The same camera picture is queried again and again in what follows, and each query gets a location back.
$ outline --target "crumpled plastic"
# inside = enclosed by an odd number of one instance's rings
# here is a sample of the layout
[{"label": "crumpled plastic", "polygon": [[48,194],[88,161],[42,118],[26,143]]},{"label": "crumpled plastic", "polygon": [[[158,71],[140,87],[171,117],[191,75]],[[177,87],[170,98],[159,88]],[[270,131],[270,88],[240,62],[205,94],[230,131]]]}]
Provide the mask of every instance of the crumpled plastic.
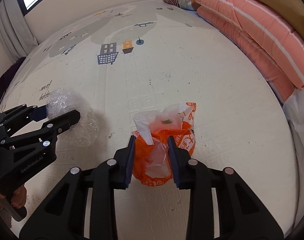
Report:
[{"label": "crumpled plastic", "polygon": [[87,147],[93,144],[99,133],[99,123],[91,105],[73,89],[59,87],[54,90],[46,105],[47,118],[53,119],[72,110],[80,112],[79,122],[60,134],[69,147]]},{"label": "crumpled plastic", "polygon": [[133,116],[137,131],[133,175],[148,186],[160,186],[172,178],[167,140],[173,136],[177,147],[192,155],[195,148],[195,103],[175,104],[163,112],[153,110]]}]

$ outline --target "human hand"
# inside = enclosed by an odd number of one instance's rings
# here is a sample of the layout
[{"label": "human hand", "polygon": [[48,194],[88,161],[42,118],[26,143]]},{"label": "human hand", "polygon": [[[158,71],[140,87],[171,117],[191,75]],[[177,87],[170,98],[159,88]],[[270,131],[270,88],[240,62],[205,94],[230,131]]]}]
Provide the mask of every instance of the human hand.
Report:
[{"label": "human hand", "polygon": [[[5,198],[5,196],[0,194],[0,199]],[[27,201],[27,189],[24,184],[19,187],[17,190],[13,192],[13,196],[11,198],[11,206],[15,208],[21,208],[25,205]]]}]

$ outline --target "printed building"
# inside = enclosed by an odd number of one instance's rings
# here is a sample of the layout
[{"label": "printed building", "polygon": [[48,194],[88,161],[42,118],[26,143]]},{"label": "printed building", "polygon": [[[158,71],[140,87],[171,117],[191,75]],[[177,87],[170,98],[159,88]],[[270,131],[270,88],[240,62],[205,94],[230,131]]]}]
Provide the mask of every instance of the printed building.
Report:
[{"label": "printed building", "polygon": [[98,55],[98,63],[101,64],[108,64],[116,60],[118,52],[116,52],[116,42],[110,44],[103,44],[101,46],[100,55]]}]

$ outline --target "torn packaging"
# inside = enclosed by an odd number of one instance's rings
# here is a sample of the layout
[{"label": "torn packaging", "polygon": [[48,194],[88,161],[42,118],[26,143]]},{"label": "torn packaging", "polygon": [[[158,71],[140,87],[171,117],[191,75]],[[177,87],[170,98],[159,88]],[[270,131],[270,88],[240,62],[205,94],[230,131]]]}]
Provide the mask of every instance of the torn packaging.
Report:
[{"label": "torn packaging", "polygon": [[195,148],[195,103],[168,106],[163,112],[145,111],[134,115],[137,131],[133,175],[148,186],[160,186],[172,178],[167,139],[173,136],[179,148],[192,155]]}]

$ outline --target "orange plastic bag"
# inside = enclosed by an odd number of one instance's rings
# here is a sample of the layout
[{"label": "orange plastic bag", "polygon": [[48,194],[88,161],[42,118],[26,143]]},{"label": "orange plastic bag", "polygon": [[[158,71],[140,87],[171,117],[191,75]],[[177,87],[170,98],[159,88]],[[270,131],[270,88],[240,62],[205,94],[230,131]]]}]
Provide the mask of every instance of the orange plastic bag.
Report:
[{"label": "orange plastic bag", "polygon": [[168,106],[163,112],[145,111],[133,116],[137,131],[133,175],[148,186],[160,186],[172,178],[167,139],[173,135],[177,147],[192,155],[195,148],[196,103]]}]

